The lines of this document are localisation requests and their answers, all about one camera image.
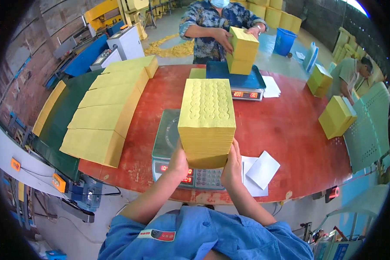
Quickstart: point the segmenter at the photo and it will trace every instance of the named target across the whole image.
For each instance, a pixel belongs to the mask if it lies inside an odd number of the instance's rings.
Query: white plastic jug
[[[309,48],[305,59],[303,60],[303,68],[306,72],[310,72],[311,68],[315,65],[317,62],[317,56],[318,56],[318,47],[315,45],[314,42],[311,43],[311,47]]]

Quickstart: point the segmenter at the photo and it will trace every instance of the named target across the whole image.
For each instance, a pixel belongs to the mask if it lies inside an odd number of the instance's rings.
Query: man
[[[178,140],[167,170],[113,218],[98,259],[313,259],[308,244],[277,222],[242,183],[235,139],[221,183],[240,215],[182,206],[153,220],[187,173]]]
[[[207,61],[226,61],[226,52],[233,48],[228,41],[232,35],[230,26],[247,28],[247,33],[258,39],[260,33],[268,30],[265,21],[245,9],[239,3],[229,0],[203,0],[190,4],[180,20],[179,35],[184,40],[195,38],[194,64]]]
[[[363,57],[360,61],[353,58],[343,59],[331,72],[332,86],[327,93],[328,100],[332,96],[344,96],[353,106],[352,90],[358,77],[361,75],[367,79],[372,73],[373,64],[369,58]]]

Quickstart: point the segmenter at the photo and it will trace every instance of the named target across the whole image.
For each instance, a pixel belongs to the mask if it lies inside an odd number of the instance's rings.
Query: concrete floor
[[[142,42],[143,47],[168,35],[176,34],[178,32],[179,20],[184,11],[184,9],[177,9],[172,12],[172,15],[163,16],[163,18],[156,21],[158,26],[157,29],[147,28],[146,33],[149,37]],[[276,37],[275,34],[276,31],[272,29],[268,34],[262,34],[260,36],[260,51],[256,57],[255,64],[262,70],[307,80],[309,75],[302,68],[301,61],[297,59],[294,52],[299,51],[306,54],[306,50],[311,42],[315,42],[319,47],[319,64],[327,68],[329,63],[333,60],[331,52],[303,29],[299,32],[294,46],[292,47],[291,52],[294,53],[294,56],[291,59],[272,54]],[[161,47],[169,48],[181,41],[182,40],[179,38],[174,38],[165,42]],[[192,56],[188,56],[183,58],[159,58],[158,60],[160,65],[171,65],[191,64],[192,59]],[[312,227],[316,228],[325,218],[327,213],[339,208],[346,201],[349,201],[351,198],[358,195],[359,192],[367,189],[370,185],[375,185],[375,181],[376,176],[372,174],[360,178],[358,181],[348,183],[341,188],[339,197],[329,203],[325,203],[324,199],[312,200],[310,196],[296,201],[289,201],[281,208],[275,218],[278,221],[286,221],[291,226],[292,230],[299,229],[299,225],[305,222],[312,222]],[[104,189],[106,190],[104,192],[110,192],[113,188],[107,186]],[[137,196],[137,193],[123,189],[122,196],[103,196],[101,206],[96,212],[94,223],[83,223],[81,220],[62,210],[57,198],[50,198],[47,203],[49,211],[56,213],[60,217],[69,218],[73,223],[69,223],[65,218],[60,218],[55,224],[46,218],[36,217],[37,227],[49,245],[53,248],[62,249],[68,254],[69,259],[96,259],[101,242],[105,239],[105,234],[108,230],[111,218],[115,216],[127,200],[132,201]],[[179,209],[180,206],[180,202],[167,201],[158,215],[173,209]],[[262,206],[270,213],[280,209],[280,205],[276,203],[263,204]],[[36,206],[35,208],[38,209],[38,212],[40,213],[40,207]],[[219,205],[216,206],[216,210],[226,213],[237,213],[234,206]],[[323,228],[325,231],[331,231],[333,226],[337,225],[340,228],[343,228],[345,230],[344,233],[346,233],[349,229],[350,221],[350,218],[345,216],[345,214],[337,215],[329,218],[328,221],[325,222]],[[83,232],[83,235],[73,226],[74,224]]]

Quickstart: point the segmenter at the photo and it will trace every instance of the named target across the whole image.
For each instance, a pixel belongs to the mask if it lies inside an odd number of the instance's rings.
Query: red table
[[[185,81],[192,68],[205,65],[160,66],[146,85],[125,139],[118,169],[80,160],[78,169],[94,178],[127,190],[144,192],[153,184],[152,149],[164,109],[178,109]],[[258,157],[266,150],[280,163],[269,184],[269,196],[259,202],[283,201],[310,195],[351,177],[343,137],[327,140],[318,117],[327,100],[314,97],[306,82],[276,73],[278,98],[234,101],[235,138],[241,155]],[[178,188],[171,196],[184,202],[232,204],[226,191]]]

